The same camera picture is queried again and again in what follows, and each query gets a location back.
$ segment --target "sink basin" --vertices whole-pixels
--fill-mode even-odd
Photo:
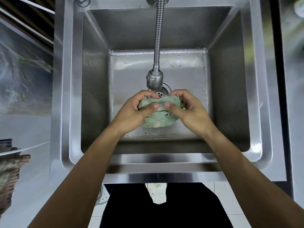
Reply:
[[[64,26],[55,29],[63,44],[54,46],[51,159],[70,170],[126,100],[147,89],[156,8],[145,0],[91,0],[85,8],[66,0],[62,11]],[[261,17],[258,0],[169,0],[160,69],[166,91],[192,92],[219,130],[266,176],[281,181],[276,71],[264,56]],[[217,180],[226,179],[210,148],[180,120],[128,133],[105,176],[113,183]]]

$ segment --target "person's left hand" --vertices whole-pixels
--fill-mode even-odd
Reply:
[[[155,102],[142,110],[138,110],[138,104],[144,97],[159,98],[158,94],[153,91],[140,91],[126,101],[110,123],[110,126],[116,129],[120,138],[135,130],[143,123],[146,117],[158,109],[159,104]]]

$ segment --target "drain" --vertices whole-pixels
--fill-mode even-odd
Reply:
[[[158,96],[159,96],[160,98],[162,98],[162,97],[168,96],[168,94],[169,94],[170,92],[172,92],[172,91],[171,91],[171,88],[170,88],[166,83],[163,83],[163,87],[162,87],[159,91],[157,91],[157,92],[155,92],[155,93],[157,93]]]

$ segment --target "hand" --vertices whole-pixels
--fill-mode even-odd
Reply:
[[[138,104],[144,97],[159,98],[158,94],[153,91],[140,91],[126,101],[110,123],[110,126],[116,129],[120,138],[135,130],[143,123],[146,117],[158,109],[159,104],[154,102],[144,109],[138,110]]]
[[[169,96],[176,94],[182,102],[186,103],[187,109],[184,110],[171,102],[166,102],[165,107],[169,112],[180,118],[189,130],[203,139],[206,139],[208,134],[217,130],[199,99],[188,90],[174,90],[169,93]]]

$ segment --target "leg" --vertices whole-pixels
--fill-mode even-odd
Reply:
[[[167,210],[177,223],[232,227],[218,197],[202,183],[168,183],[166,197]]]
[[[145,184],[116,184],[102,215],[100,227],[141,223],[149,216],[153,200]]]

